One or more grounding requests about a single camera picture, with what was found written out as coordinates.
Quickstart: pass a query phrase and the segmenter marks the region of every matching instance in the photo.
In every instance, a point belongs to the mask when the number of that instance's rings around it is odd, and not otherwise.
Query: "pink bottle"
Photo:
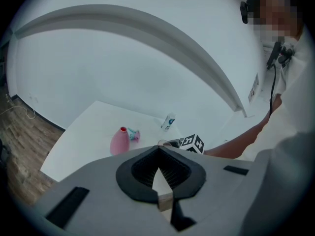
[[[125,127],[121,127],[110,143],[110,152],[113,155],[118,155],[129,150],[129,135]]]

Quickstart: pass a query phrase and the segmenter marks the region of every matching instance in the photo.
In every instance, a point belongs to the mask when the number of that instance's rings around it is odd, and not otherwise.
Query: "headphones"
[[[248,13],[254,12],[254,2],[257,0],[247,0],[246,2],[241,2],[240,10],[242,15],[242,21],[244,24],[248,23]]]

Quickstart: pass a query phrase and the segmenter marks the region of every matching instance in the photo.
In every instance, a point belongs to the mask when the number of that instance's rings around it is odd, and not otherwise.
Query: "person's arm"
[[[280,94],[277,94],[272,104],[272,111],[275,111],[281,105],[281,103],[282,101],[280,98]],[[204,155],[211,155],[231,159],[235,159],[241,156],[246,147],[254,143],[254,141],[257,138],[257,135],[260,133],[262,128],[267,124],[268,120],[269,111],[265,118],[259,124],[257,124],[256,126],[252,127],[251,129],[243,133],[242,135],[236,137],[235,139],[225,144],[204,151]]]

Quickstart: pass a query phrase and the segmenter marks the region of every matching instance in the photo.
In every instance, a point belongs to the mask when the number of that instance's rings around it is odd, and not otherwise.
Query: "wooden floor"
[[[5,88],[0,88],[0,113],[12,106],[27,106],[20,99],[11,101]],[[33,111],[28,109],[30,117]],[[40,117],[28,119],[22,108],[13,108],[0,116],[0,138],[10,150],[7,161],[8,187],[16,198],[28,205],[47,191],[54,181],[40,168],[49,151],[62,135]]]

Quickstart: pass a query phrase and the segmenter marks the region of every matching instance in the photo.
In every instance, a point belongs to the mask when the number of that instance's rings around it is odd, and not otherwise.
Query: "white bottle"
[[[161,129],[163,131],[168,131],[174,121],[175,121],[175,114],[174,113],[168,114],[163,125],[161,126]]]

